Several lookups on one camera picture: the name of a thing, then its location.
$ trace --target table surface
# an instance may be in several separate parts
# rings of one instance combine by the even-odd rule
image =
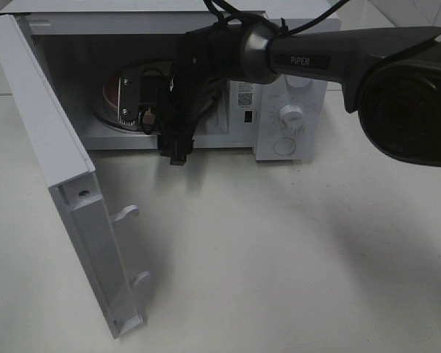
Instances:
[[[363,4],[345,28],[389,25]],[[113,340],[0,69],[0,352],[441,352],[441,168],[385,157],[334,89],[310,163],[91,154],[110,212],[140,206],[117,234],[156,279],[148,324]]]

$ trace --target white table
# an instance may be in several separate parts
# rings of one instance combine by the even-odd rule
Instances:
[[[113,340],[0,96],[0,352],[441,352],[441,168],[377,151],[341,92],[320,119],[309,164],[92,154],[157,279],[148,325]]]

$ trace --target qr code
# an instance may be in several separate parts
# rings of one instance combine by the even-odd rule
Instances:
[[[238,93],[238,106],[250,107],[253,105],[253,93]]]

